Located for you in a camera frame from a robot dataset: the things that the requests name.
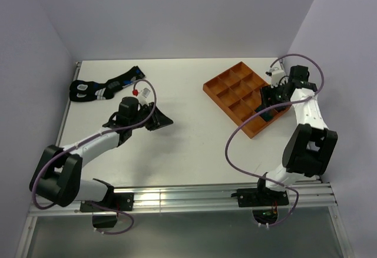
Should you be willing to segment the dark teal sock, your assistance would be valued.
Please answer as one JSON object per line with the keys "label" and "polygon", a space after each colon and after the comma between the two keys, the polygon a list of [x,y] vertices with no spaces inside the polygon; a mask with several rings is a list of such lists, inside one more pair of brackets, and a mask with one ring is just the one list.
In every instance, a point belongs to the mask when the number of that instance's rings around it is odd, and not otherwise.
{"label": "dark teal sock", "polygon": [[276,115],[277,115],[277,111],[275,109],[271,109],[269,111],[266,111],[260,114],[261,118],[267,123],[272,121]]}

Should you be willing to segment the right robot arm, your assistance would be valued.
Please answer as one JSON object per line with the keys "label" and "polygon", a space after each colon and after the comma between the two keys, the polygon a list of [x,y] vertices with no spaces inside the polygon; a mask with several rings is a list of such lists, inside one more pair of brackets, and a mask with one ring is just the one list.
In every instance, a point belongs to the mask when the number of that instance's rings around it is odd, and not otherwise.
{"label": "right robot arm", "polygon": [[290,68],[286,82],[260,89],[262,99],[257,111],[276,104],[291,102],[297,127],[282,155],[282,163],[258,180],[256,201],[269,204],[285,192],[285,187],[298,180],[321,176],[327,169],[338,134],[325,124],[316,95],[316,84],[309,81],[309,68],[295,65]]}

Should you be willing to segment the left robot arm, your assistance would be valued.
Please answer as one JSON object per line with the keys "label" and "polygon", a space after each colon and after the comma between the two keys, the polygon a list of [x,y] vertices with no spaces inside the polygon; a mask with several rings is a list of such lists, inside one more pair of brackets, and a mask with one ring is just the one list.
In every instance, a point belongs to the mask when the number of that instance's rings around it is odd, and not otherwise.
{"label": "left robot arm", "polygon": [[114,186],[98,180],[81,178],[82,168],[101,154],[123,145],[135,129],[155,131],[172,125],[154,102],[124,97],[101,129],[75,143],[58,147],[49,145],[39,160],[29,184],[33,201],[43,197],[51,204],[66,207],[73,201],[93,201],[100,210],[115,203]]}

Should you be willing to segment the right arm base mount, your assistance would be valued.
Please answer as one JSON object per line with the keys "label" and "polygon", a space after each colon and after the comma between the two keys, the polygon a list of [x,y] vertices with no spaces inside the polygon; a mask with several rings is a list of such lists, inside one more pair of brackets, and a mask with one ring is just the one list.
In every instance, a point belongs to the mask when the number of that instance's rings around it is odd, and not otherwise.
{"label": "right arm base mount", "polygon": [[260,224],[273,224],[277,222],[279,206],[288,206],[287,192],[268,193],[257,188],[239,188],[231,194],[237,199],[240,208],[262,207],[260,210],[252,210],[254,219]]}

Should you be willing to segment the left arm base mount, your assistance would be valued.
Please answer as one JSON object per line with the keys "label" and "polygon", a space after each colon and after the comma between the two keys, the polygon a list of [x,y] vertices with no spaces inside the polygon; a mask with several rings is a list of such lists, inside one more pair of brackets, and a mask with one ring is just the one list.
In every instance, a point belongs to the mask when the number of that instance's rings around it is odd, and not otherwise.
{"label": "left arm base mount", "polygon": [[92,213],[92,225],[97,230],[112,229],[120,218],[128,217],[130,225],[126,231],[130,230],[134,225],[133,217],[128,211],[133,210],[134,193],[112,193],[102,201],[82,201],[79,211],[81,213]]}

